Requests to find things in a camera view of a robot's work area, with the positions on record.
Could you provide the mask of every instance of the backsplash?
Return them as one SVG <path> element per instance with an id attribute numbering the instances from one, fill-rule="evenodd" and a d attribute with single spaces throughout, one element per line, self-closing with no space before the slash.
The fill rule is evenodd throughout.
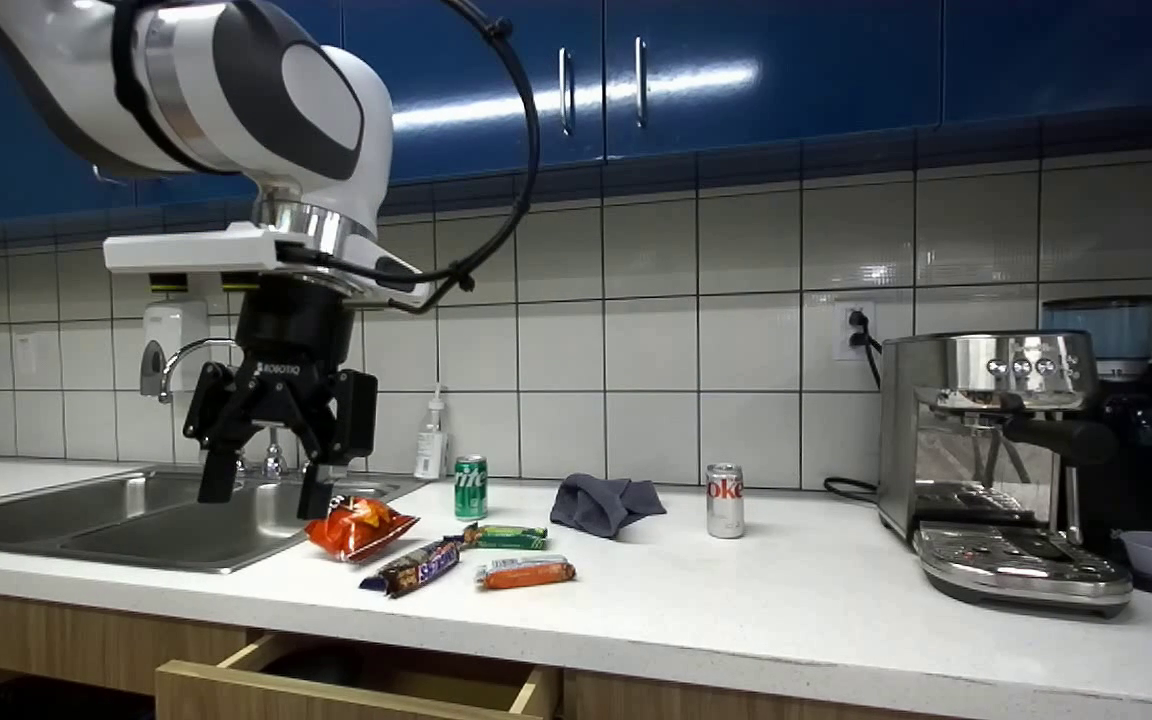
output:
<path id="1" fill-rule="evenodd" d="M 495 221 L 387 215 L 382 245 L 452 260 Z M 441 378 L 454 452 L 492 476 L 694 484 L 704 458 L 741 458 L 746 484 L 821 486 L 875 476 L 846 307 L 891 340 L 1152 295 L 1152 150 L 542 205 L 474 280 L 431 315 L 358 313 L 348 364 L 382 389 L 367 469 L 411 469 Z M 234 295 L 197 295 L 232 334 Z M 184 400 L 138 397 L 149 300 L 94 241 L 0 250 L 0 456 L 201 463 Z"/>

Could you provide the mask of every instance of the open drawer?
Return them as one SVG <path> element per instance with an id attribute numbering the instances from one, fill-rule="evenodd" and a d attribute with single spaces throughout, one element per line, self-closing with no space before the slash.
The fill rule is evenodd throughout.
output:
<path id="1" fill-rule="evenodd" d="M 557 671 L 302 635 L 155 671 L 155 720 L 547 720 Z"/>

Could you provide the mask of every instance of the clear bottle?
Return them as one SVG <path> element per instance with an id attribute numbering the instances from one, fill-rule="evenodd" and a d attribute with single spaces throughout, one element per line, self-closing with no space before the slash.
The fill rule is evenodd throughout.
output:
<path id="1" fill-rule="evenodd" d="M 443 431 L 443 384 L 431 389 L 424 403 L 424 425 L 414 436 L 414 480 L 441 480 L 446 476 L 446 431 Z"/>

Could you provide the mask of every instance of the soda can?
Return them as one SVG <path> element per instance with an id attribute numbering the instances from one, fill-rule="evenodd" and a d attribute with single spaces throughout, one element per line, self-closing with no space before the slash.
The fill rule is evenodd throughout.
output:
<path id="1" fill-rule="evenodd" d="M 741 463 L 707 463 L 707 537 L 735 540 L 742 537 L 742 471 Z"/>
<path id="2" fill-rule="evenodd" d="M 488 516 L 488 456 L 454 456 L 452 469 L 454 486 L 454 518 L 484 518 Z"/>

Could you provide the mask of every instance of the blue cloth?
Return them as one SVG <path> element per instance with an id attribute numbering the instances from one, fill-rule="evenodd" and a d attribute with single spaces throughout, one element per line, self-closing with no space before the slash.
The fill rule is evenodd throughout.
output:
<path id="1" fill-rule="evenodd" d="M 568 476 L 553 501 L 547 518 L 615 540 L 625 525 L 663 516 L 663 502 L 648 480 L 597 480 Z"/>

